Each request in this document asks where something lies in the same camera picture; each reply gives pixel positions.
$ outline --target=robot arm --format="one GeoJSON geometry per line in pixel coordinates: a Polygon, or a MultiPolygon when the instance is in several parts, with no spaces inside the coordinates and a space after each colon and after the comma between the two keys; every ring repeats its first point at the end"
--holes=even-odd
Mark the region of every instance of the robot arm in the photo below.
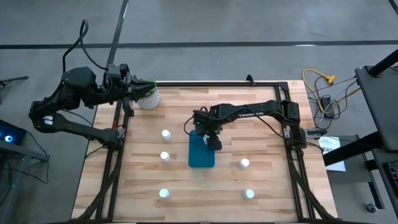
{"type": "Polygon", "coordinates": [[[43,133],[65,131],[97,139],[108,146],[117,144],[121,131],[116,127],[104,130],[92,128],[68,121],[57,111],[76,109],[80,101],[92,109],[94,105],[122,100],[124,112],[134,116],[130,101],[144,97],[155,88],[155,83],[131,76],[126,64],[118,67],[110,65],[105,71],[102,86],[98,86],[95,80],[96,75],[88,67],[74,68],[62,74],[60,84],[50,97],[32,103],[29,118],[34,128],[43,133]]]}
{"type": "Polygon", "coordinates": [[[270,100],[265,103],[234,106],[231,104],[219,104],[210,107],[209,111],[194,110],[193,123],[199,136],[207,135],[210,150],[220,150],[221,142],[217,137],[222,125],[231,123],[239,118],[253,116],[271,116],[281,124],[290,127],[291,144],[294,147],[306,148],[305,132],[300,128],[300,112],[297,103],[283,100],[270,100]]]}

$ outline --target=wooden tabletop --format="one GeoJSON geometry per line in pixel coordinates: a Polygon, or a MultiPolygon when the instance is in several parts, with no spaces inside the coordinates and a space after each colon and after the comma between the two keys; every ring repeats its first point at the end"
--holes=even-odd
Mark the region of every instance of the wooden tabletop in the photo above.
{"type": "MultiPolygon", "coordinates": [[[[303,82],[288,83],[292,101],[300,105],[301,127],[313,128],[303,82]]],[[[214,168],[188,166],[188,136],[182,128],[192,110],[219,103],[274,100],[273,87],[160,87],[159,93],[161,102],[155,110],[142,110],[133,104],[135,117],[130,119],[126,134],[115,222],[297,221],[284,142],[257,118],[238,119],[223,126],[219,135],[223,149],[215,154],[214,168]],[[171,132],[170,142],[162,139],[164,129],[171,132]],[[171,162],[162,162],[162,151],[170,154],[171,162]],[[250,160],[250,166],[241,170],[238,162],[244,158],[250,160]],[[170,198],[161,199],[160,189],[168,189],[170,198]],[[253,199],[243,199],[245,189],[253,189],[253,199]]],[[[111,127],[113,116],[114,106],[99,106],[95,127],[111,127]]],[[[274,118],[263,118],[280,132],[274,118]]],[[[192,123],[187,125],[188,131],[193,128],[192,123]]],[[[92,142],[88,152],[98,147],[92,142]]],[[[98,193],[105,158],[106,150],[101,149],[86,159],[73,218],[82,214],[98,193]]],[[[308,147],[304,160],[311,190],[336,216],[321,152],[308,147]]],[[[302,192],[300,198],[307,214],[302,192]]],[[[108,202],[106,197],[104,216],[108,202]]]]}

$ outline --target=white bottle cap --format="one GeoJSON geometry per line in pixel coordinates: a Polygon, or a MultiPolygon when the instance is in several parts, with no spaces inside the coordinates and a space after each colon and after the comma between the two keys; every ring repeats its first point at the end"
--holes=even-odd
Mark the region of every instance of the white bottle cap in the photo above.
{"type": "Polygon", "coordinates": [[[170,139],[172,138],[172,135],[170,134],[170,131],[168,131],[168,130],[163,130],[163,131],[162,131],[162,137],[163,137],[166,141],[168,141],[168,140],[170,140],[170,139]]]}
{"type": "Polygon", "coordinates": [[[242,160],[239,162],[239,167],[240,167],[241,169],[246,169],[246,168],[248,168],[249,164],[250,164],[249,159],[242,159],[242,160]]]}
{"type": "Polygon", "coordinates": [[[243,197],[246,199],[252,199],[254,198],[254,191],[251,189],[247,189],[243,192],[243,197]]]}
{"type": "Polygon", "coordinates": [[[160,153],[160,158],[164,161],[164,162],[169,162],[170,161],[170,155],[167,152],[162,152],[160,153]]]}
{"type": "Polygon", "coordinates": [[[163,199],[167,199],[170,196],[169,190],[167,190],[167,189],[160,190],[159,196],[163,199]]]}

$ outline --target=blue light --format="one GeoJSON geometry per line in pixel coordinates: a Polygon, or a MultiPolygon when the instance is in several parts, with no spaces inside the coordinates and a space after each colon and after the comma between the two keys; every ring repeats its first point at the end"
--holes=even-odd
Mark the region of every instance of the blue light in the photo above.
{"type": "Polygon", "coordinates": [[[12,136],[6,136],[6,137],[4,138],[4,140],[6,140],[6,142],[11,142],[12,139],[13,139],[12,136]]]}

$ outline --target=gray floor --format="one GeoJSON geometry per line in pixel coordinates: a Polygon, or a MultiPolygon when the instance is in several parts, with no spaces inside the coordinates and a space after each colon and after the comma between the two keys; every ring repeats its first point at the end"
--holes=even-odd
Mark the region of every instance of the gray floor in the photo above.
{"type": "MultiPolygon", "coordinates": [[[[82,19],[90,31],[86,43],[111,43],[122,0],[0,0],[1,44],[70,44],[82,19]]],[[[130,1],[120,37],[129,42],[394,40],[398,17],[388,0],[140,0],[130,1]]],[[[305,68],[336,75],[336,82],[354,76],[354,69],[374,64],[396,45],[324,47],[240,47],[190,49],[118,49],[115,63],[128,63],[132,73],[156,80],[299,80],[305,68]]],[[[13,223],[68,220],[72,212],[87,140],[66,133],[42,134],[32,127],[30,103],[49,96],[60,80],[64,50],[0,50],[0,79],[29,75],[2,93],[0,119],[31,131],[51,154],[50,183],[25,178],[13,223]]],[[[105,65],[109,49],[89,49],[105,65]]],[[[95,68],[78,49],[67,57],[67,68],[95,68]]],[[[316,75],[308,74],[313,83],[316,75]]],[[[322,91],[335,96],[348,83],[322,91]]],[[[94,110],[77,110],[92,120],[94,110]]],[[[349,98],[348,110],[334,121],[332,135],[375,131],[362,93],[349,98]]],[[[32,141],[26,144],[38,149],[32,141]]],[[[45,175],[45,169],[34,169],[45,175]]],[[[367,184],[331,183],[339,217],[344,220],[396,223],[385,189],[385,210],[364,210],[372,202],[367,184]]]]}

